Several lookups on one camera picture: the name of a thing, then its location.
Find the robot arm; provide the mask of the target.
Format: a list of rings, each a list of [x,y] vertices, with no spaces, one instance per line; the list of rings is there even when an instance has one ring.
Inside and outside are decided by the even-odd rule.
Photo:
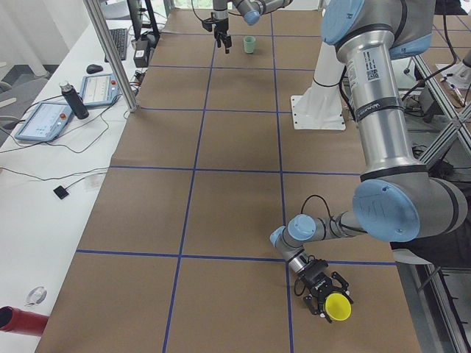
[[[433,178],[412,152],[392,61],[426,51],[433,1],[331,1],[322,39],[347,72],[366,161],[353,209],[312,218],[299,213],[270,237],[303,284],[312,314],[328,321],[350,316],[347,281],[326,274],[327,262],[304,244],[367,234],[437,265],[470,264],[470,192]]]
[[[226,54],[230,53],[232,38],[227,33],[229,30],[229,12],[227,4],[232,3],[244,21],[249,25],[255,25],[262,15],[272,13],[280,8],[289,6],[290,0],[272,0],[272,1],[250,1],[250,0],[216,0],[213,1],[213,11],[210,17],[202,20],[202,27],[208,32],[212,32],[216,40],[216,46],[224,46]]]

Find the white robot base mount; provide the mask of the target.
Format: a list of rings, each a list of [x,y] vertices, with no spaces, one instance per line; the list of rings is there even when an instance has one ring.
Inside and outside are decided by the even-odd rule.
[[[339,83],[344,64],[334,46],[323,43],[311,86],[301,95],[292,96],[291,113],[298,130],[345,130]]]

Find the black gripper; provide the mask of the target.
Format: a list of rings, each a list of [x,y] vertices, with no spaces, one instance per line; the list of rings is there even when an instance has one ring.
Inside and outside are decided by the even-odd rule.
[[[223,42],[224,52],[225,54],[229,54],[230,48],[232,46],[232,38],[230,35],[227,34],[227,31],[229,29],[228,13],[211,13],[210,18],[214,25],[214,37],[216,39],[216,46],[218,48],[221,48]]]
[[[327,267],[328,263],[325,260],[310,261],[297,275],[297,279],[294,283],[294,294],[296,296],[301,296],[305,289],[308,289],[310,294],[304,296],[303,301],[311,314],[318,315],[324,318],[329,324],[332,324],[333,320],[326,310],[327,297],[330,293],[319,293],[318,290],[321,281],[327,277],[324,273],[324,270]],[[348,281],[337,271],[332,272],[330,278],[334,282],[338,283],[338,285],[333,285],[333,290],[336,293],[343,295],[350,304],[353,304],[354,301],[350,297]],[[298,292],[297,286],[300,283],[302,283],[304,287],[300,292]]]

